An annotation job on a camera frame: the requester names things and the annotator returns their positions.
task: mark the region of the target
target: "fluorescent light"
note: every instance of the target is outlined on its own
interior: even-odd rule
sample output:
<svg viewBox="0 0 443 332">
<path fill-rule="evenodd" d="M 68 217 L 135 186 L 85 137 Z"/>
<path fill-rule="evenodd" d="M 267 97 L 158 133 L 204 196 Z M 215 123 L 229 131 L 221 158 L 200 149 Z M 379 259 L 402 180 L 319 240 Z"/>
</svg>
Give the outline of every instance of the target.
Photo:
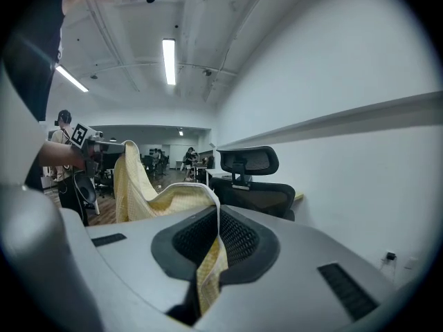
<svg viewBox="0 0 443 332">
<path fill-rule="evenodd" d="M 163 40 L 163 58 L 165 59 L 166 81 L 175 85 L 175 39 Z"/>
<path fill-rule="evenodd" d="M 79 83 L 70 73 L 68 73 L 63 66 L 59 65 L 56 68 L 56 70 L 60 74 L 62 74 L 66 79 L 68 79 L 70 82 L 72 82 L 74 85 L 76 85 L 83 92 L 88 92 L 89 91 L 86 87 L 84 87 L 81 83 Z"/>
</svg>

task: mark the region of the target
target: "yellow cloth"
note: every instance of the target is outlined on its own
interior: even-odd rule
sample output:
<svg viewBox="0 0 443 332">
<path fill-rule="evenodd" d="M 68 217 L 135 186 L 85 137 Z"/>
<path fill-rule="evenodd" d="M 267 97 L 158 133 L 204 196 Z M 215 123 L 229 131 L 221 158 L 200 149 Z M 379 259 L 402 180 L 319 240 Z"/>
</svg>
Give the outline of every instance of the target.
<svg viewBox="0 0 443 332">
<path fill-rule="evenodd" d="M 203 205 L 216 205 L 219 218 L 218 198 L 201 183 L 175 183 L 157 194 L 140 161 L 138 147 L 131 141 L 125 143 L 125 154 L 116 162 L 114 192 L 118 223 L 174 214 Z M 218 298 L 219 275 L 226 269 L 226 250 L 218 236 L 197 269 L 197 292 L 202 315 Z"/>
</svg>

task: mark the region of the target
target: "black rectangular strip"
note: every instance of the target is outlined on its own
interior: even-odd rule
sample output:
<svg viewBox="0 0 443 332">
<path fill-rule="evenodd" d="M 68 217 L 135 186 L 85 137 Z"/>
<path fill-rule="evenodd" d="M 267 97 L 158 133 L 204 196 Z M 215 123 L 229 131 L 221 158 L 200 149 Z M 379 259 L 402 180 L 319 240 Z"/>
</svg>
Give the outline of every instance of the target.
<svg viewBox="0 0 443 332">
<path fill-rule="evenodd" d="M 109 245 L 110 243 L 122 241 L 126 239 L 124 234 L 113 234 L 109 236 L 97 237 L 96 239 L 92 239 L 92 243 L 95 247 Z"/>
<path fill-rule="evenodd" d="M 354 321 L 378 306 L 339 264 L 327 264 L 317 269 Z"/>
</svg>

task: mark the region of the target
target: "black pants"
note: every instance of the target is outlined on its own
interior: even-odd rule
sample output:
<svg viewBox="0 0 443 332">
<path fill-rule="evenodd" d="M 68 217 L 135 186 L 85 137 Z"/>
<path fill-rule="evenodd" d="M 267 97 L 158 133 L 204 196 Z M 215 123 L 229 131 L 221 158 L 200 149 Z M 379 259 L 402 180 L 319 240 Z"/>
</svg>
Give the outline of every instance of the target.
<svg viewBox="0 0 443 332">
<path fill-rule="evenodd" d="M 63 208 L 72 209 L 80 215 L 84 226 L 89 226 L 88 214 L 84 208 L 82 196 L 75 193 L 77 189 L 73 183 L 72 177 L 58 183 L 58 197 Z"/>
</svg>

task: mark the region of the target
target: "wall outlet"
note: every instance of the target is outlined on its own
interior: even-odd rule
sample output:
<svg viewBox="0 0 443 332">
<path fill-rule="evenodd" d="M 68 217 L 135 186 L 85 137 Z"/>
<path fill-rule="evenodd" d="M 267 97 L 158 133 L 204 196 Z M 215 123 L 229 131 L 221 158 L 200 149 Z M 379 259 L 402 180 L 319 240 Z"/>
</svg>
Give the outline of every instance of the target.
<svg viewBox="0 0 443 332">
<path fill-rule="evenodd" d="M 408 261 L 406 262 L 406 264 L 404 265 L 405 269 L 413 269 L 415 267 L 415 265 L 418 262 L 418 258 L 416 257 L 409 257 Z"/>
</svg>

